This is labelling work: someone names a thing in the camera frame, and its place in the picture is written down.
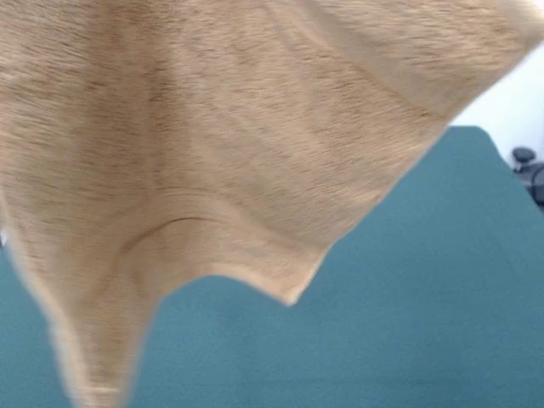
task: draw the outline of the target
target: cloth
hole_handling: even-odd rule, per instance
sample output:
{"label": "cloth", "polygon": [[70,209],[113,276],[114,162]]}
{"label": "cloth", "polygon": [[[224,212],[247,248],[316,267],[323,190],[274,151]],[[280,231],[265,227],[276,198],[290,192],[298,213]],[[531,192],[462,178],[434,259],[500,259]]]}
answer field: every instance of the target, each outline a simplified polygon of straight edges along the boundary
{"label": "cloth", "polygon": [[2,2],[2,219],[77,406],[189,281],[295,303],[543,37],[530,0]]}

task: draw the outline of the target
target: tan towel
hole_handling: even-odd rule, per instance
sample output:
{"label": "tan towel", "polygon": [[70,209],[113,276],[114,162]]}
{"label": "tan towel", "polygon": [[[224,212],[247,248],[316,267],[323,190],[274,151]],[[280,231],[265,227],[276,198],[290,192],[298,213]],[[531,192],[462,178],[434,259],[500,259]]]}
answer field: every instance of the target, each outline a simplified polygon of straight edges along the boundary
{"label": "tan towel", "polygon": [[531,0],[1,1],[2,218],[76,405],[122,406],[188,281],[295,303],[543,34]]}

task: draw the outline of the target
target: black chair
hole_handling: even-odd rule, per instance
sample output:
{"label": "black chair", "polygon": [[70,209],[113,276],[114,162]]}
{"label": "black chair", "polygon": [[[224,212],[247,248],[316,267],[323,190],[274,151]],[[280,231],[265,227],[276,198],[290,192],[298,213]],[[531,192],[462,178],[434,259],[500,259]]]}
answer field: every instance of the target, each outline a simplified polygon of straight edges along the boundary
{"label": "black chair", "polygon": [[512,151],[516,162],[514,172],[533,200],[544,207],[544,161],[536,161],[534,150],[517,147]]}

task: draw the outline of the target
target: white wall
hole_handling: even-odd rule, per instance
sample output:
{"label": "white wall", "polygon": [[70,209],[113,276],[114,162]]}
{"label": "white wall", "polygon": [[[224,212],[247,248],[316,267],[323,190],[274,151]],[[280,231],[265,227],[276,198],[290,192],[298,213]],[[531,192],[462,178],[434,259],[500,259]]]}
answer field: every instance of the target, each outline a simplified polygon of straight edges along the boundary
{"label": "white wall", "polygon": [[544,44],[452,124],[483,128],[507,162],[520,145],[544,159]]}

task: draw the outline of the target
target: teal surface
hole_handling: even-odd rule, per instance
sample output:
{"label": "teal surface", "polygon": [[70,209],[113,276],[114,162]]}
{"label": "teal surface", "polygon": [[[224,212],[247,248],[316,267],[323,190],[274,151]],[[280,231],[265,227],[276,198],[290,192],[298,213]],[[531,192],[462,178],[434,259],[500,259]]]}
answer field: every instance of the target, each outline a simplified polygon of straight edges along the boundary
{"label": "teal surface", "polygon": [[[543,247],[488,136],[452,128],[294,308],[220,278],[171,296],[130,406],[544,406]],[[66,408],[43,318],[0,268],[0,407]]]}

